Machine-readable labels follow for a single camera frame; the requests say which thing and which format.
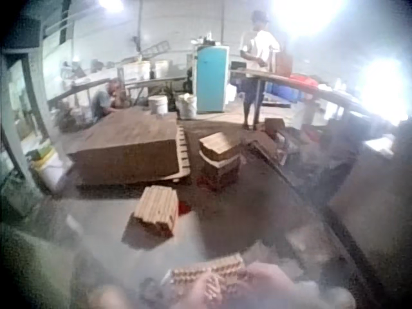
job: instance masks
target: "cap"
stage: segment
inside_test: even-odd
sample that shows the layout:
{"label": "cap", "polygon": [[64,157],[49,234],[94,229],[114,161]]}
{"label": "cap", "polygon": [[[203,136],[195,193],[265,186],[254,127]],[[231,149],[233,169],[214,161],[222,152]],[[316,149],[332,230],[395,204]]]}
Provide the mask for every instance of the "cap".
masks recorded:
{"label": "cap", "polygon": [[264,11],[253,11],[252,13],[252,21],[256,22],[256,21],[262,21],[264,23],[268,23],[269,22],[269,18],[268,15],[264,12]]}

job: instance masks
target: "stack of wooden sticks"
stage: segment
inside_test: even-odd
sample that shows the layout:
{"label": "stack of wooden sticks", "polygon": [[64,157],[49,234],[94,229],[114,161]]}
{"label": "stack of wooden sticks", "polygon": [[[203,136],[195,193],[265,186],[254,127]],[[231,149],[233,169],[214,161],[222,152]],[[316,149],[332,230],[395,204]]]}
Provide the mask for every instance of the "stack of wooden sticks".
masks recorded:
{"label": "stack of wooden sticks", "polygon": [[240,254],[223,257],[206,263],[198,263],[191,267],[177,268],[170,271],[169,282],[172,286],[173,299],[179,300],[192,288],[193,283],[205,272],[211,271],[219,279],[211,277],[208,282],[206,297],[215,301],[219,294],[223,298],[236,297],[236,282],[245,280],[239,276],[239,270],[245,267]]}

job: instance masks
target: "red stain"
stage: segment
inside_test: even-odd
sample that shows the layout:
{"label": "red stain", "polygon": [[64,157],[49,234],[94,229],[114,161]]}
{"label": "red stain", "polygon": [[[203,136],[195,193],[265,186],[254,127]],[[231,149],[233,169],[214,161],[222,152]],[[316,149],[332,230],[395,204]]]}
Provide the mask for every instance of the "red stain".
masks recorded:
{"label": "red stain", "polygon": [[191,211],[192,209],[190,206],[188,206],[184,201],[179,201],[179,216],[183,216]]}

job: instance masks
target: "bundle of wood pieces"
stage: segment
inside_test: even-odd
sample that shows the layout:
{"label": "bundle of wood pieces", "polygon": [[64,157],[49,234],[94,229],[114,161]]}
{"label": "bundle of wood pieces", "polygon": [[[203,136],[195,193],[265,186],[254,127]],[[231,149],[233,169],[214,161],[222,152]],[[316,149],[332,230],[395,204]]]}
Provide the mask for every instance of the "bundle of wood pieces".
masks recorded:
{"label": "bundle of wood pieces", "polygon": [[204,162],[201,181],[214,191],[236,182],[240,168],[238,136],[219,132],[200,139],[199,143]]}
{"label": "bundle of wood pieces", "polygon": [[178,204],[176,190],[153,185],[144,189],[134,216],[149,232],[170,237],[178,218]]}
{"label": "bundle of wood pieces", "polygon": [[172,288],[172,299],[178,301],[192,288],[194,282],[205,272],[211,271],[217,274],[219,280],[208,282],[206,297],[210,301],[216,299],[218,294],[223,298],[231,298],[239,295],[236,282],[246,280],[239,275],[239,270],[245,267],[240,254],[215,259],[213,261],[198,263],[190,267],[176,268],[169,272],[168,282]]}

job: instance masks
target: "metal table leg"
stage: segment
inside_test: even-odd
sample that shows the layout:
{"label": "metal table leg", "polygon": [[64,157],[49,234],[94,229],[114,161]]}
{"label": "metal table leg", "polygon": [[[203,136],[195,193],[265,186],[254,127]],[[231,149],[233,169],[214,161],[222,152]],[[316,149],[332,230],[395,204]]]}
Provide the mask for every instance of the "metal table leg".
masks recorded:
{"label": "metal table leg", "polygon": [[261,85],[261,80],[257,80],[257,87],[256,87],[256,97],[255,97],[255,116],[253,118],[253,126],[255,127],[256,124],[259,122],[259,114],[260,114],[260,106],[262,105],[262,102],[259,102],[259,96],[260,96],[260,85]]}

